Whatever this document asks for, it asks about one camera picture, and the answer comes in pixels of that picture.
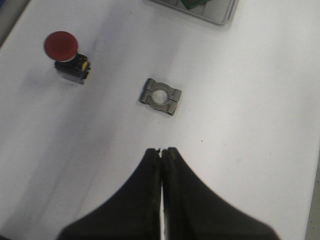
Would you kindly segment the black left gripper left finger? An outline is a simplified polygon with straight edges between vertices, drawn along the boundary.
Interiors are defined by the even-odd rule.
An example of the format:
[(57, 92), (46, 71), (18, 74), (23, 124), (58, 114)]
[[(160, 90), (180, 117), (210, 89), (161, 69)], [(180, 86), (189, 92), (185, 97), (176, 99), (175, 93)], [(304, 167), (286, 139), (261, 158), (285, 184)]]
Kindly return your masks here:
[(159, 240), (161, 158), (148, 148), (123, 186), (97, 209), (66, 226), (60, 240)]

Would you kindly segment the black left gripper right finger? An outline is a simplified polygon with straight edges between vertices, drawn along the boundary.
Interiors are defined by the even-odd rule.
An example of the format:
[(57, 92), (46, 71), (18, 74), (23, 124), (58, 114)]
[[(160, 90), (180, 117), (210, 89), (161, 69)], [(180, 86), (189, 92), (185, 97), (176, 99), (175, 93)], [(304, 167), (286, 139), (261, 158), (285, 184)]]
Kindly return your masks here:
[(267, 224), (207, 187), (178, 150), (162, 151), (165, 237), (168, 240), (277, 240)]

